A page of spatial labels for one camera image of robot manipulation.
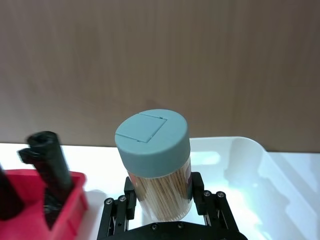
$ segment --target bolt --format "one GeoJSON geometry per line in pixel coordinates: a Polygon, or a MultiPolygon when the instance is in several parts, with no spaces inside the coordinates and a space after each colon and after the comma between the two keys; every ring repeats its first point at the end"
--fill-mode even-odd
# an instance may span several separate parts
{"type": "Polygon", "coordinates": [[[151,225],[152,230],[157,230],[158,229],[158,224],[154,223],[151,225]]]}
{"type": "Polygon", "coordinates": [[[112,202],[113,202],[113,200],[112,200],[111,198],[108,198],[108,199],[105,201],[106,204],[112,204],[112,202]]]}
{"type": "Polygon", "coordinates": [[[127,198],[125,195],[122,195],[121,197],[119,197],[120,202],[124,202],[126,199],[127,198]]]}
{"type": "Polygon", "coordinates": [[[217,195],[218,195],[219,198],[223,198],[223,197],[225,196],[225,193],[222,192],[222,191],[219,191],[219,192],[217,193],[217,195]]]}
{"type": "Polygon", "coordinates": [[[205,195],[206,197],[208,197],[208,196],[210,196],[210,195],[211,195],[211,192],[210,192],[210,191],[208,191],[208,190],[205,190],[205,191],[204,191],[204,193],[203,193],[203,195],[205,195]]]}
{"type": "Polygon", "coordinates": [[[184,224],[182,222],[178,222],[178,228],[179,229],[183,229],[184,228],[184,224]]]}

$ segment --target black cylinder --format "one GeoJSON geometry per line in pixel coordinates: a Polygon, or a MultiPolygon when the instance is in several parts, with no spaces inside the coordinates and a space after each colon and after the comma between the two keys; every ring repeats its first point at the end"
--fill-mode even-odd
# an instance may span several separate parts
{"type": "Polygon", "coordinates": [[[22,161],[34,165],[51,194],[64,203],[74,184],[57,134],[51,131],[38,132],[29,136],[27,143],[30,148],[18,152],[22,161]]]}
{"type": "Polygon", "coordinates": [[[9,220],[24,209],[24,202],[0,166],[0,220],[9,220]]]}

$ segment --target clear plastic jar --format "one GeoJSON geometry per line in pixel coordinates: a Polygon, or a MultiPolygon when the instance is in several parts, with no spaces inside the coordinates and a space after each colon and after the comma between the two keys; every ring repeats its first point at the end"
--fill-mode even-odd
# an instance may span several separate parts
{"type": "Polygon", "coordinates": [[[179,221],[192,206],[190,157],[176,172],[144,178],[129,172],[142,210],[154,222],[179,221]]]}
{"type": "Polygon", "coordinates": [[[192,205],[185,118],[165,109],[140,112],[117,128],[115,143],[144,214],[154,222],[183,218],[192,205]]]}

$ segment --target gray-green lid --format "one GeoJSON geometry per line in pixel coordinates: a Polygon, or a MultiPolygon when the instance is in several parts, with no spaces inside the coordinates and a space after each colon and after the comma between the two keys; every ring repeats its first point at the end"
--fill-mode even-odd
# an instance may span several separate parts
{"type": "Polygon", "coordinates": [[[171,174],[190,155],[187,121],[179,113],[165,109],[129,117],[117,128],[115,144],[128,172],[142,178],[171,174]]]}

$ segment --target black tool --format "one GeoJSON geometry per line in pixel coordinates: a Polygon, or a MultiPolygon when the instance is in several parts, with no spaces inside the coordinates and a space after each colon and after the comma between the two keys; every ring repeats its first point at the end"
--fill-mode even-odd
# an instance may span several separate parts
{"type": "Polygon", "coordinates": [[[25,164],[32,164],[49,192],[63,204],[73,189],[73,182],[57,134],[42,131],[27,138],[30,148],[18,153],[25,164]]]}
{"type": "Polygon", "coordinates": [[[97,240],[248,240],[238,230],[226,194],[204,190],[200,173],[192,172],[191,175],[193,199],[205,225],[183,221],[155,222],[128,230],[137,199],[127,177],[125,195],[118,200],[107,198],[104,201],[97,240]]]}
{"type": "Polygon", "coordinates": [[[24,209],[24,202],[0,166],[0,220],[9,220],[24,209]]]}

